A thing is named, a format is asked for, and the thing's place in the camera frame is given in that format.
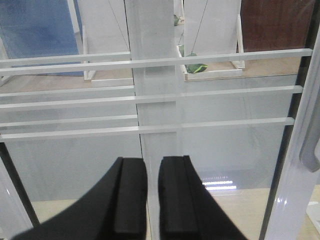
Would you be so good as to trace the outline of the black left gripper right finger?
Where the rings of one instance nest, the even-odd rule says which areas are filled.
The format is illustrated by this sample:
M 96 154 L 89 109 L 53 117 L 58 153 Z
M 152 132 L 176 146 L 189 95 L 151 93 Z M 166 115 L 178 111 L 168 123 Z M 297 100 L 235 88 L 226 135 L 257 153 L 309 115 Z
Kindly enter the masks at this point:
M 246 239 L 206 190 L 188 155 L 163 157 L 158 199 L 162 240 Z

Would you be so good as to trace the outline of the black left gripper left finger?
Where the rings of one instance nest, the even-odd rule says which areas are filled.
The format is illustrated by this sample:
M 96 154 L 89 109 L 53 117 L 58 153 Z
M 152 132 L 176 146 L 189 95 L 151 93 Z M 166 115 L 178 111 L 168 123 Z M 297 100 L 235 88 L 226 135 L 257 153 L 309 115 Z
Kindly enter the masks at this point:
M 118 157 L 71 206 L 15 240 L 144 240 L 147 170 L 142 158 Z

